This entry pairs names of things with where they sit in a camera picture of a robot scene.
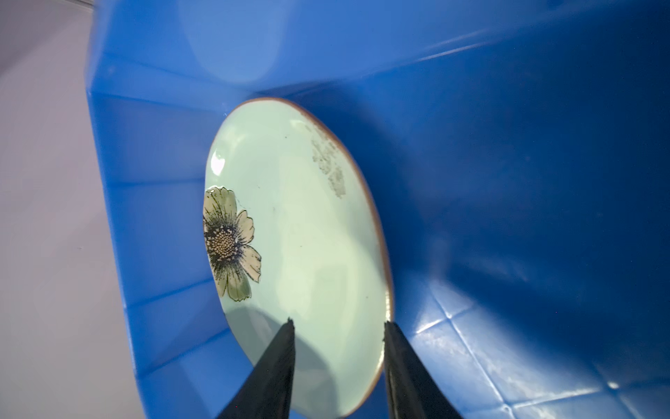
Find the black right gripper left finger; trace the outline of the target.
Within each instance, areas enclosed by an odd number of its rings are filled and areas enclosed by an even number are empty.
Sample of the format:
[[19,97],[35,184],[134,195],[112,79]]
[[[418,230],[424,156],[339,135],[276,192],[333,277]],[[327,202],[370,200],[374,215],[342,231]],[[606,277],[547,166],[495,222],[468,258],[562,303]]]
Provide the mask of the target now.
[[295,326],[279,328],[237,394],[216,419],[287,419],[296,365]]

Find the green flower plate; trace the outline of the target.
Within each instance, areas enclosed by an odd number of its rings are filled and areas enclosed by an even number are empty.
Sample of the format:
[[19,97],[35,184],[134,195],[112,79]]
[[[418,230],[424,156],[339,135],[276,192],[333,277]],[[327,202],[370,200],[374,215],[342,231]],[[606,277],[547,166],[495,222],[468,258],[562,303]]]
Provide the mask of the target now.
[[237,106],[209,150],[202,223],[244,354],[258,363],[292,321],[293,410],[352,415],[380,380],[394,297],[379,213],[342,141],[291,101]]

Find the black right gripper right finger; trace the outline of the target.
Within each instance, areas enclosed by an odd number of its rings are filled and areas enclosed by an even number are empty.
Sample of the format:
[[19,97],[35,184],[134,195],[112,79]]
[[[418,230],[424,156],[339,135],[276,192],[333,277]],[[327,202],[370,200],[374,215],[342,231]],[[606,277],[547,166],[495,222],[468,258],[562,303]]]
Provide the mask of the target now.
[[462,419],[440,391],[400,327],[384,325],[384,369],[392,419]]

